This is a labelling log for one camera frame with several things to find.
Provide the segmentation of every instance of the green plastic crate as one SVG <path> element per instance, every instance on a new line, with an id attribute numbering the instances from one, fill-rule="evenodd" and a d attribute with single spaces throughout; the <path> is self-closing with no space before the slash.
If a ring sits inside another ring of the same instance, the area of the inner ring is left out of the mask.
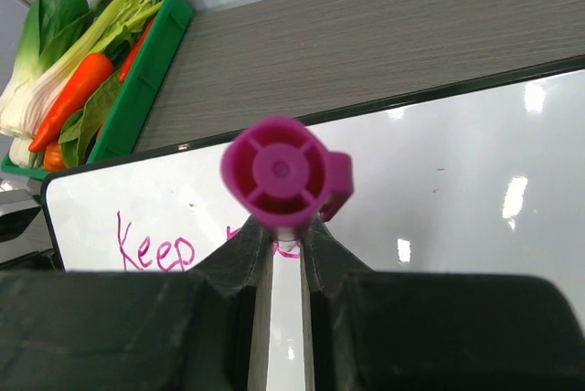
<path id="1" fill-rule="evenodd" d="M 192 16 L 193 9 L 186 0 L 165 0 L 122 85 L 100 139 L 91 150 L 87 164 L 124 156 L 133 151 Z M 2 162 L 2 171 L 39 181 L 49 174 L 43 168 L 18 167 L 10 161 L 8 155 Z"/>

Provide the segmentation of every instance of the basket of vegetables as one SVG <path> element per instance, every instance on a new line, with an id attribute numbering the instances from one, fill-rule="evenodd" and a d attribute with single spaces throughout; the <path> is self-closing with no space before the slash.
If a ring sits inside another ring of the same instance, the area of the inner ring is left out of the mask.
<path id="1" fill-rule="evenodd" d="M 192 15 L 185 0 L 35 0 L 0 96 L 2 170 L 43 179 L 131 153 Z"/>

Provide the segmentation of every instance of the pink marker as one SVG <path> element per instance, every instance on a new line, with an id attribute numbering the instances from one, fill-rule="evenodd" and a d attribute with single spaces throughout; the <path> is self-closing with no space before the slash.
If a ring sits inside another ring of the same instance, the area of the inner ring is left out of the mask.
<path id="1" fill-rule="evenodd" d="M 269 117 L 224 153 L 229 191 L 276 240 L 301 238 L 319 215 L 330 220 L 354 192 L 351 157 L 329 152 L 302 123 Z"/>

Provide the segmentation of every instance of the pink handwriting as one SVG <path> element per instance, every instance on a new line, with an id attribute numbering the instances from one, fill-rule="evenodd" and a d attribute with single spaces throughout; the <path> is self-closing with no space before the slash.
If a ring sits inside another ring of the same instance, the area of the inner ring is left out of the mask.
<path id="1" fill-rule="evenodd" d="M 124 237 L 122 238 L 122 216 L 118 212 L 118 247 L 122 254 L 122 262 L 124 270 L 128 270 L 130 264 L 136 270 L 145 270 L 153 264 L 153 258 L 156 257 L 156 266 L 162 272 L 169 272 L 177 266 L 182 270 L 195 260 L 195 247 L 185 238 L 177 238 L 174 242 L 165 241 L 161 243 L 156 251 L 149 257 L 151 247 L 150 236 L 146 236 L 138 249 L 135 252 L 135 257 L 132 252 L 127 250 L 126 239 L 128 238 L 128 231 L 132 226 L 132 222 L 128 222 L 124 230 Z"/>
<path id="2" fill-rule="evenodd" d="M 231 230 L 231 228 L 229 226 L 226 227 L 226 235 L 228 237 L 228 240 L 230 240 L 231 238 L 233 238 L 234 236 L 236 236 L 239 231 L 241 230 L 241 228 L 238 229 L 234 229 L 233 231 Z M 291 252 L 293 249 L 299 249 L 299 252 Z M 299 243 L 298 242 L 294 242 L 291 246 L 290 249 L 288 250 L 284 250 L 281 248 L 279 242 L 274 242 L 272 244 L 272 255 L 276 254 L 277 252 L 287 258 L 287 259 L 300 259 L 301 258 L 301 253 L 300 253 L 301 249 L 299 247 Z"/>

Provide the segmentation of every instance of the marker clip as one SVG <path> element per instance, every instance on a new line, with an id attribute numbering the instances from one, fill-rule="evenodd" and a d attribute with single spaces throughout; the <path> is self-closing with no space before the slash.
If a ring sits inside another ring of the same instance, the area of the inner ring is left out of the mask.
<path id="1" fill-rule="evenodd" d="M 351 157 L 329 152 L 302 123 L 269 117 L 241 133 L 221 162 L 228 190 L 272 237 L 297 240 L 353 194 Z"/>

